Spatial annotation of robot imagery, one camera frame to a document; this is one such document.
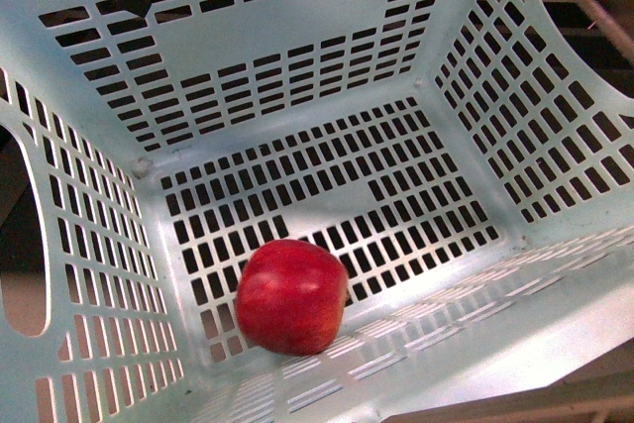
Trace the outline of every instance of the plastic basket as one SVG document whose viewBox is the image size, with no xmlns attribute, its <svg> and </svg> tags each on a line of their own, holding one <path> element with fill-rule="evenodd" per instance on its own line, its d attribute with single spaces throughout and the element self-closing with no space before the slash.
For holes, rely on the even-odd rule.
<svg viewBox="0 0 634 423">
<path fill-rule="evenodd" d="M 0 123 L 46 251 L 0 419 L 374 422 L 634 336 L 634 103 L 541 0 L 0 0 Z M 303 238 L 340 337 L 250 348 L 241 268 Z"/>
</svg>

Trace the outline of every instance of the basket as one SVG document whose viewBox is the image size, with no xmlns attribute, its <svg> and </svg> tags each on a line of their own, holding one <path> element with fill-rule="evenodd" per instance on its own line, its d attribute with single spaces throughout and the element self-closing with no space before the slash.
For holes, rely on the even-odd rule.
<svg viewBox="0 0 634 423">
<path fill-rule="evenodd" d="M 0 6 L 47 292 L 39 336 L 0 312 L 3 422 L 377 422 L 634 336 L 634 101 L 542 0 Z M 350 275 L 309 358 L 235 321 L 286 237 Z"/>
</svg>

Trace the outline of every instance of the white basket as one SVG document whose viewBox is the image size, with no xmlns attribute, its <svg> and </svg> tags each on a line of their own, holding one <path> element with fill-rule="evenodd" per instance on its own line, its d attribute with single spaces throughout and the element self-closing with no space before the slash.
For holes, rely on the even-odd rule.
<svg viewBox="0 0 634 423">
<path fill-rule="evenodd" d="M 39 337 L 0 312 L 3 422 L 374 422 L 634 336 L 634 101 L 541 0 L 0 7 L 48 289 Z M 283 237 L 351 274 L 318 356 L 235 324 Z"/>
</svg>

